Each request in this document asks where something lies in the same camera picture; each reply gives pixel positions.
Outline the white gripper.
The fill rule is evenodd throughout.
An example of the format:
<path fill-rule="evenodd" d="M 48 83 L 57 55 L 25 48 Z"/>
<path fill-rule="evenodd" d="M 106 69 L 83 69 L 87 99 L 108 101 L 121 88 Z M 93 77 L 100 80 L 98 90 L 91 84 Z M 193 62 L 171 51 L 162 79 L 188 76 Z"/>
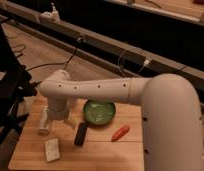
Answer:
<path fill-rule="evenodd" d="M 50 125 L 50 120 L 64 120 L 64 123 L 68 126 L 70 126 L 72 129 L 76 128 L 76 120 L 69 116 L 69 110 L 68 108 L 64 108 L 61 110 L 58 110 L 57 108 L 51 108 L 51 107 L 45 107 L 43 111 L 44 115 L 44 127 L 48 129 Z"/>

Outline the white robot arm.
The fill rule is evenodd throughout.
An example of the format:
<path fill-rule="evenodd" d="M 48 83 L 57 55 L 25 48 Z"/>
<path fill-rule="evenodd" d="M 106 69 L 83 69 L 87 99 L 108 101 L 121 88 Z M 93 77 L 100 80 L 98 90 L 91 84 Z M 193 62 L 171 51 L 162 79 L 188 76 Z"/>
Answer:
<path fill-rule="evenodd" d="M 141 112 L 145 171 L 204 171 L 200 100 L 186 78 L 160 74 L 72 81 L 67 76 L 57 70 L 40 85 L 49 115 L 63 113 L 69 98 L 135 106 Z"/>

